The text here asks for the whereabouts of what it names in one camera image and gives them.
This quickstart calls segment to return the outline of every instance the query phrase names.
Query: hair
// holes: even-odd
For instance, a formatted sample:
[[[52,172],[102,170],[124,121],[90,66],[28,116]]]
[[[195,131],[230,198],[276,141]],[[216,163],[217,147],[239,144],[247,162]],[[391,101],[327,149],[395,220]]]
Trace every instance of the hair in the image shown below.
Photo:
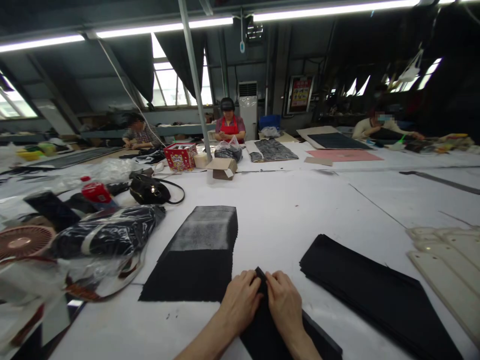
[[[224,97],[220,101],[220,110],[221,112],[226,112],[226,111],[235,111],[235,103],[230,97]]]
[[[133,124],[135,124],[137,121],[143,123],[144,118],[136,112],[129,112],[123,115],[123,117],[127,118],[126,120],[126,126],[131,127]]]

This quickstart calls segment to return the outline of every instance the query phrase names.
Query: person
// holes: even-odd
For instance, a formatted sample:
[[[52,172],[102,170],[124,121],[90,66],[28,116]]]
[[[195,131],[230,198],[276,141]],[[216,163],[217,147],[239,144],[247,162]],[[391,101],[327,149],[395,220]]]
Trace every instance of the person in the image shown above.
[[[282,271],[265,274],[273,322],[294,360],[322,360],[302,322],[302,298]],[[252,322],[263,294],[254,270],[230,282],[220,308],[198,336],[174,360],[220,359],[230,343]]]
[[[229,97],[223,98],[220,102],[220,110],[223,113],[223,117],[216,121],[215,139],[230,142],[235,136],[238,143],[243,144],[247,132],[245,130],[244,120],[234,114],[234,101]]]
[[[392,114],[386,111],[386,106],[379,104],[372,111],[371,116],[360,120],[353,129],[352,139],[367,139],[372,134],[378,132],[380,129],[388,129],[399,134],[410,135],[418,140],[423,140],[425,137],[416,131],[404,131],[399,128],[395,122],[395,118]]]
[[[136,112],[129,114],[127,126],[128,130],[122,137],[125,143],[124,148],[137,150],[141,148],[157,148],[160,146],[160,140],[152,130],[150,130],[140,114]]]

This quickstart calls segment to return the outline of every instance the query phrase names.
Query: red bottle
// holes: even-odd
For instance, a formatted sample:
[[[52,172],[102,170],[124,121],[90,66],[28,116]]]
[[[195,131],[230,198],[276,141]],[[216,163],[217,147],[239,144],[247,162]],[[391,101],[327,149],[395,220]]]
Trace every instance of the red bottle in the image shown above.
[[[83,182],[89,182],[90,176],[80,178]],[[110,195],[107,187],[101,182],[89,182],[82,189],[83,196],[92,203],[99,211],[106,209],[118,209],[117,203]]]

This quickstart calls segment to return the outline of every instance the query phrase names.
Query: fan grille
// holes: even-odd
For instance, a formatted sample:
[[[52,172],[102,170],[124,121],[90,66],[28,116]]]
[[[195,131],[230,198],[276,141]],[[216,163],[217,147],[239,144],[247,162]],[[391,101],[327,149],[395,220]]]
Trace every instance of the fan grille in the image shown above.
[[[45,226],[20,226],[0,232],[0,260],[42,254],[55,237]]]

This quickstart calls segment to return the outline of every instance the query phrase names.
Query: framed poster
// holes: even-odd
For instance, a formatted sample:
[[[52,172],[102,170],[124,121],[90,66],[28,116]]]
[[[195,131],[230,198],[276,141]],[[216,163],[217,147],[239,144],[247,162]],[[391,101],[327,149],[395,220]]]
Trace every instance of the framed poster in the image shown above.
[[[294,75],[290,78],[287,114],[306,113],[309,111],[310,98],[314,87],[313,75]]]

